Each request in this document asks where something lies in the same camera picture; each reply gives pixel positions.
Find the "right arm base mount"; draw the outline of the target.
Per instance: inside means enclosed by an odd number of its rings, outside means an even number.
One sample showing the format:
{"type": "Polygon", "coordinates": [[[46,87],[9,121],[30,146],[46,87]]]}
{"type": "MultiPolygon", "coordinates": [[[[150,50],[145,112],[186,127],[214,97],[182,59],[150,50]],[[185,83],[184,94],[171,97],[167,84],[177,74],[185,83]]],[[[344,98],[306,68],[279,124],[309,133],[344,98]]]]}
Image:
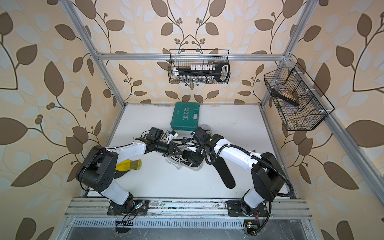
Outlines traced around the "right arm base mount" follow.
{"type": "Polygon", "coordinates": [[[264,203],[252,208],[242,200],[229,200],[226,201],[226,207],[230,217],[266,217],[268,215],[268,208],[264,203]]]}

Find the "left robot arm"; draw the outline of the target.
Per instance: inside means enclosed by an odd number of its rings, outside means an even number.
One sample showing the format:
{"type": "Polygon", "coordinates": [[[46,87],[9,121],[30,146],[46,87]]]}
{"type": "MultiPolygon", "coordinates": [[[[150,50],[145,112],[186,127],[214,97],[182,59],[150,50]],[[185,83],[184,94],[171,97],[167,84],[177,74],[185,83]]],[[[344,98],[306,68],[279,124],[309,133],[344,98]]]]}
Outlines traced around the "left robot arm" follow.
{"type": "Polygon", "coordinates": [[[111,202],[120,206],[124,205],[132,198],[132,195],[114,179],[118,164],[151,152],[160,153],[164,157],[183,154],[183,151],[174,143],[162,142],[163,134],[164,131],[152,127],[147,134],[136,138],[133,143],[120,147],[93,147],[77,171],[76,180],[82,187],[87,186],[111,202]]]}

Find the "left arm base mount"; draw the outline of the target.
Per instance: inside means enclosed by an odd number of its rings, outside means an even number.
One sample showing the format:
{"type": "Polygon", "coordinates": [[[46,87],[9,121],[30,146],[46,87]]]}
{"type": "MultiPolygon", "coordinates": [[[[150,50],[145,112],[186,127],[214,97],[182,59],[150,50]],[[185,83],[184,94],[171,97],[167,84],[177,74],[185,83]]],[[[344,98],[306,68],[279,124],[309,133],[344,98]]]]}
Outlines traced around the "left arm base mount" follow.
{"type": "Polygon", "coordinates": [[[132,199],[124,203],[123,205],[118,205],[114,202],[110,202],[110,206],[107,211],[108,216],[125,216],[131,214],[134,216],[144,216],[149,210],[149,200],[144,199],[132,199]]]}

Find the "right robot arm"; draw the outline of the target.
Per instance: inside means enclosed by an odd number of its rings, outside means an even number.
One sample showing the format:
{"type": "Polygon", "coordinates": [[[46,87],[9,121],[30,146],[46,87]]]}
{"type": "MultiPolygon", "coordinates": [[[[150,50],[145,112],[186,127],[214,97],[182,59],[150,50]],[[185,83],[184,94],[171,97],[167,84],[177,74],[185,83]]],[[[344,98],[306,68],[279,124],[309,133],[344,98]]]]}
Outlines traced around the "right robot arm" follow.
{"type": "Polygon", "coordinates": [[[183,158],[194,164],[205,161],[214,166],[227,188],[233,189],[236,182],[225,160],[250,173],[253,187],[247,190],[240,200],[241,211],[248,216],[254,214],[260,204],[273,202],[287,183],[284,171],[275,156],[269,152],[258,154],[247,151],[230,143],[221,135],[211,135],[209,130],[201,127],[193,131],[191,136],[191,140],[182,140],[182,144],[189,149],[183,152],[183,158]]]}

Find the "yellow tape on arm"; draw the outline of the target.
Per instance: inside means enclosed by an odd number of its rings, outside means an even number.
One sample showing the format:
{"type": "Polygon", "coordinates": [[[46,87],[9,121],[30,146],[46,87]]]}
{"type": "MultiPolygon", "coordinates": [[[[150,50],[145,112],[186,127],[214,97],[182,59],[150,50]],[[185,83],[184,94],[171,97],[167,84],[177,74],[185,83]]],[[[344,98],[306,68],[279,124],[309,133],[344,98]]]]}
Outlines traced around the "yellow tape on arm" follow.
{"type": "Polygon", "coordinates": [[[116,165],[116,170],[120,172],[125,172],[125,171],[131,171],[135,170],[138,171],[142,166],[142,161],[141,160],[125,160],[119,164],[116,165]]]}

